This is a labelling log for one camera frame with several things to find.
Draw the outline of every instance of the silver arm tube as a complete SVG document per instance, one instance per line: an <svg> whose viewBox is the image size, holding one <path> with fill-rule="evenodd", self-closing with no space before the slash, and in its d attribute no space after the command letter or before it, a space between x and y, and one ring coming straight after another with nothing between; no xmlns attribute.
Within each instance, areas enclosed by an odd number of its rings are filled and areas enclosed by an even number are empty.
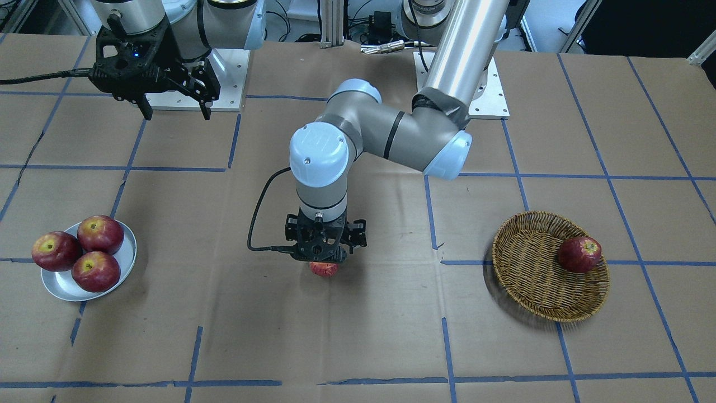
<svg viewBox="0 0 716 403"><path fill-rule="evenodd" d="M456 0L425 87L472 102L509 0Z"/></svg>

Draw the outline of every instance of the wicker basket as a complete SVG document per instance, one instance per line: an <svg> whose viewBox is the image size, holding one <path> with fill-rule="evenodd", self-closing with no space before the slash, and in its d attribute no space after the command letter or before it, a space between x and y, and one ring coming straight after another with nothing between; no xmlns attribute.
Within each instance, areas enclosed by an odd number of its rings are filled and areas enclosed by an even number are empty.
<svg viewBox="0 0 716 403"><path fill-rule="evenodd" d="M558 322L595 314L609 294L609 268L601 257L587 273L572 273L557 263L564 240L589 236L572 221L550 212L522 212L498 229L493 265L507 293L530 312Z"/></svg>

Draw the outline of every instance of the apple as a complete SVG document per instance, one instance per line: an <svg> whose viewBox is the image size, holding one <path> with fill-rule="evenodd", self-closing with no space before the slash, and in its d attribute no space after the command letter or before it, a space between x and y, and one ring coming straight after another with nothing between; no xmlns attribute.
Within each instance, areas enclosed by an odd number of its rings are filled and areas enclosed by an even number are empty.
<svg viewBox="0 0 716 403"><path fill-rule="evenodd" d="M311 262L311 271L321 277L331 277L338 271L337 263Z"/></svg>
<svg viewBox="0 0 716 403"><path fill-rule="evenodd" d="M32 245L32 260L51 272L66 272L82 256L82 247L73 235L54 231L42 235Z"/></svg>
<svg viewBox="0 0 716 403"><path fill-rule="evenodd" d="M115 254L125 239L125 230L117 220L105 215L94 215L79 223L77 239L84 250Z"/></svg>
<svg viewBox="0 0 716 403"><path fill-rule="evenodd" d="M592 270L601 258L601 245L592 237L574 237L559 247L557 261L565 270L586 273Z"/></svg>
<svg viewBox="0 0 716 403"><path fill-rule="evenodd" d="M72 278L91 293L103 293L120 281L120 264L114 256L95 250L85 253L72 266Z"/></svg>

